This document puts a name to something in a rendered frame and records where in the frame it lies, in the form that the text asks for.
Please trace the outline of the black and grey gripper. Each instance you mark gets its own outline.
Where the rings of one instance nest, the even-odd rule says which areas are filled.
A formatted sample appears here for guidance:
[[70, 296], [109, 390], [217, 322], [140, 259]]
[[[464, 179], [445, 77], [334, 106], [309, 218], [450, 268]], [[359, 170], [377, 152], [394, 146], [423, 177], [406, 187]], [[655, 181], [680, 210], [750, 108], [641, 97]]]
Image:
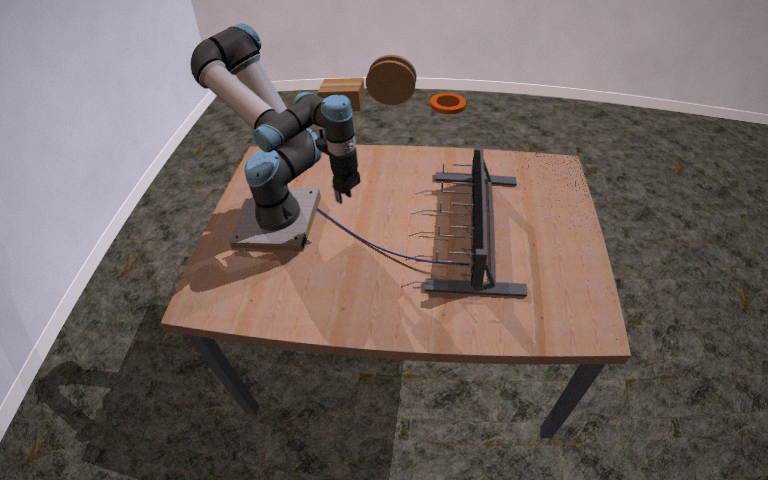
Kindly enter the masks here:
[[[331, 170], [333, 172], [333, 185], [336, 202], [342, 204], [341, 194], [352, 197], [351, 189], [358, 185], [360, 174], [357, 170], [358, 161], [356, 153], [355, 135], [344, 143], [332, 143], [319, 130], [320, 137], [315, 140], [319, 151], [329, 155]], [[350, 153], [351, 152], [351, 153]]]

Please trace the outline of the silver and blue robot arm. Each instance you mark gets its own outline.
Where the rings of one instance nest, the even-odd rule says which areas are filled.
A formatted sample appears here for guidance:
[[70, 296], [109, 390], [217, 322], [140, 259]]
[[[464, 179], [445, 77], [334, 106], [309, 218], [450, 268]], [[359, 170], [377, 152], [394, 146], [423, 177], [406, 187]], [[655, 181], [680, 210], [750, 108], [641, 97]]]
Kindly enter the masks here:
[[197, 45], [191, 71], [199, 85], [209, 88], [254, 129], [254, 140], [264, 152], [256, 152], [246, 162], [246, 181], [256, 203], [258, 225], [278, 231], [300, 214], [287, 184], [322, 156], [315, 143], [318, 136], [308, 127], [318, 124], [329, 142], [344, 143], [354, 137], [353, 112], [344, 95], [324, 99], [307, 92], [298, 94], [287, 109], [260, 63], [259, 41], [249, 25], [231, 26]]

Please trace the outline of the grey rack with cable hooks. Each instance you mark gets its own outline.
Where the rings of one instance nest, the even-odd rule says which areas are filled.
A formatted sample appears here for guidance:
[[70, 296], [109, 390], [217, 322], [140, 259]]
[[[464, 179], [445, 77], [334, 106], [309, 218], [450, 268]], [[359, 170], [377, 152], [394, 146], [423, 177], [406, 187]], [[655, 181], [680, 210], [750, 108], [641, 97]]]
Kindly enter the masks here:
[[[480, 162], [480, 159], [481, 159], [481, 162]], [[474, 229], [474, 253], [473, 251], [472, 253], [467, 253], [468, 255], [472, 255], [472, 257], [474, 255], [473, 262], [438, 260], [438, 251], [436, 251], [436, 262], [464, 263], [464, 266], [468, 266], [468, 267], [472, 267], [472, 264], [473, 264], [471, 281], [426, 278], [424, 291], [527, 297], [527, 284], [496, 282], [495, 234], [494, 234], [492, 184], [517, 186], [516, 177], [489, 175], [487, 166], [484, 161], [483, 147], [474, 147], [474, 158], [472, 162], [473, 162], [473, 165], [471, 166], [473, 166], [473, 175], [468, 173], [452, 173], [452, 172], [444, 172], [444, 171], [436, 172], [435, 174], [435, 181], [450, 181], [452, 182], [452, 184], [458, 184], [457, 182], [467, 182], [463, 184], [472, 185], [473, 194], [472, 192], [456, 192], [456, 191], [445, 191], [445, 192], [472, 194], [472, 204], [463, 204], [463, 203], [451, 203], [451, 204], [472, 206], [473, 213], [463, 213], [463, 214], [474, 215], [474, 227], [465, 227], [465, 229]], [[486, 175], [484, 174], [484, 171]], [[461, 175], [458, 175], [458, 174], [461, 174]], [[474, 180], [475, 180], [475, 202], [474, 202]], [[488, 184], [491, 270], [488, 265], [488, 262], [486, 261], [487, 260], [487, 223], [486, 223], [485, 184]], [[482, 188], [482, 203], [481, 203], [481, 188]], [[485, 271], [487, 273], [487, 276], [490, 282], [483, 281]]]

